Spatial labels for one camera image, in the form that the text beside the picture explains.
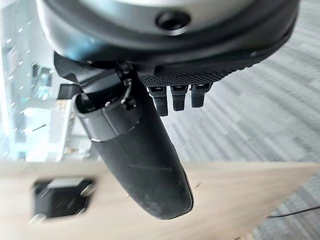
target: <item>gray carpet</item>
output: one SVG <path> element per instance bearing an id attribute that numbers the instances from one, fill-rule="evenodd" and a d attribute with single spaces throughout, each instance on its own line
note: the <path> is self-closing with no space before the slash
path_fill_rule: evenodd
<path id="1" fill-rule="evenodd" d="M 184 161 L 320 161 L 320 1 L 303 0 L 288 44 L 215 83 L 203 108 L 163 122 Z M 320 175 L 274 214 L 320 205 Z M 256 240 L 320 240 L 320 210 L 267 219 Z"/>

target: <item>black cable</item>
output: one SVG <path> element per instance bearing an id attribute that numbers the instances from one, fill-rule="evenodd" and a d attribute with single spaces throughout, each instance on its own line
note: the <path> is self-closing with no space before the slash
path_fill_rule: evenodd
<path id="1" fill-rule="evenodd" d="M 301 211 L 295 211 L 295 212 L 291 212 L 291 213 L 287 213 L 287 214 L 283 214 L 283 215 L 268 216 L 267 219 L 283 218 L 283 217 L 292 216 L 292 215 L 296 215 L 296 214 L 302 214 L 302 213 L 309 212 L 309 211 L 316 210 L 316 209 L 320 209 L 320 206 L 315 206 L 312 208 L 304 209 Z"/>

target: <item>textured black mesh pad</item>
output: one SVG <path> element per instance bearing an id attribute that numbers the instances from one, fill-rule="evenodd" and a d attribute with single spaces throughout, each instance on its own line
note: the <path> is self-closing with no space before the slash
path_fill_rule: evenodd
<path id="1" fill-rule="evenodd" d="M 146 87 L 165 87 L 179 85 L 196 85 L 217 82 L 235 70 L 220 72 L 191 73 L 177 76 L 141 76 L 140 79 Z"/>

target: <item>wooden table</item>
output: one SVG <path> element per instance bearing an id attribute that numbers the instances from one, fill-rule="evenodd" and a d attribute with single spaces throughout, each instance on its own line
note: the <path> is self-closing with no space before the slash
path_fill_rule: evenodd
<path id="1" fill-rule="evenodd" d="M 1 162 L 1 240 L 233 240 L 246 236 L 301 184 L 317 163 L 184 163 L 192 212 L 158 220 L 142 210 L 103 162 Z M 92 176 L 96 192 L 86 213 L 29 223 L 35 180 Z"/>

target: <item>black handle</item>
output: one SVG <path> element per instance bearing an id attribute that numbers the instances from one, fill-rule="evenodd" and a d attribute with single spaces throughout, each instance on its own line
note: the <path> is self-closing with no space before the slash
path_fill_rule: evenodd
<path id="1" fill-rule="evenodd" d="M 152 98 L 140 84 L 132 95 L 136 105 L 113 103 L 81 113 L 74 108 L 92 144 L 129 195 L 149 214 L 173 219 L 193 207 L 187 176 Z"/>

